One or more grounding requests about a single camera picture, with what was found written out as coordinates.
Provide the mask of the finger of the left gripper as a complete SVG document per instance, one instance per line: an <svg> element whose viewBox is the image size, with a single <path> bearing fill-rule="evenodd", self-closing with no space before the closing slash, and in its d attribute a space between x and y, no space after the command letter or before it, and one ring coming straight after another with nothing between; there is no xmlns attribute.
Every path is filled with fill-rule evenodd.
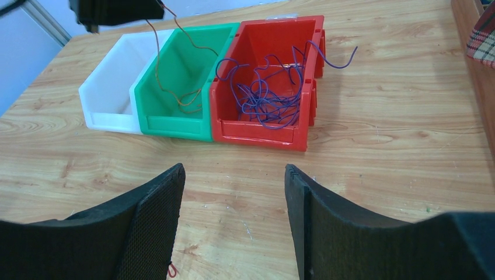
<svg viewBox="0 0 495 280"><path fill-rule="evenodd" d="M70 0L69 8L89 33L97 33L100 26L162 19L165 14L162 2L156 0Z"/></svg>

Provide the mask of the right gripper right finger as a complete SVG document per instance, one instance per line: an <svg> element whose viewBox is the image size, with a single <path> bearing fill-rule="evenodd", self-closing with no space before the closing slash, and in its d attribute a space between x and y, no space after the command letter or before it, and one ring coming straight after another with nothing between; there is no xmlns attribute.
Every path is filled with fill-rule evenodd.
<svg viewBox="0 0 495 280"><path fill-rule="evenodd" d="M321 186L293 164L285 198L300 279L493 279L494 213L389 218Z"/></svg>

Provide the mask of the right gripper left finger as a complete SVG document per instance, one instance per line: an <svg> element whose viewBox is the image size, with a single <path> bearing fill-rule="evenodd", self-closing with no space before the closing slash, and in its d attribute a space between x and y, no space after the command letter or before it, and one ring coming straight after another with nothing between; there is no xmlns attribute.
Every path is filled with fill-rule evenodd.
<svg viewBox="0 0 495 280"><path fill-rule="evenodd" d="M166 279L186 174L149 182L63 220L1 222L2 279Z"/></svg>

